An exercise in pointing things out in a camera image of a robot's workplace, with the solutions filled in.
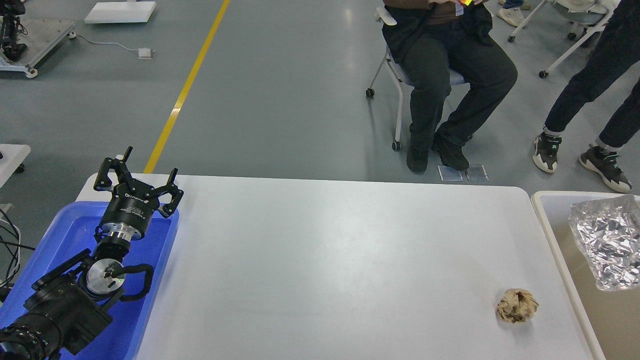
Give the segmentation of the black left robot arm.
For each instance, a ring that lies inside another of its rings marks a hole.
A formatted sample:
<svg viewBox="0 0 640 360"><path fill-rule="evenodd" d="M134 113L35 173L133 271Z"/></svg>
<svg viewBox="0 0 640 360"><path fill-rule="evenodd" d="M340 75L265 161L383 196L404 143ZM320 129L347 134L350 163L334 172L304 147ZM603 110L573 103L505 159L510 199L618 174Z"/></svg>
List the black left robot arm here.
<svg viewBox="0 0 640 360"><path fill-rule="evenodd" d="M121 158L106 157L94 180L110 201L94 230L96 246L83 249L32 284L23 304L26 312L1 330L3 360L59 360L62 351L78 354L113 321L109 310L118 302L143 299L153 287L157 266L126 265L131 244L147 234L154 214L176 214L183 190L174 168L167 182L155 187L131 175Z"/></svg>

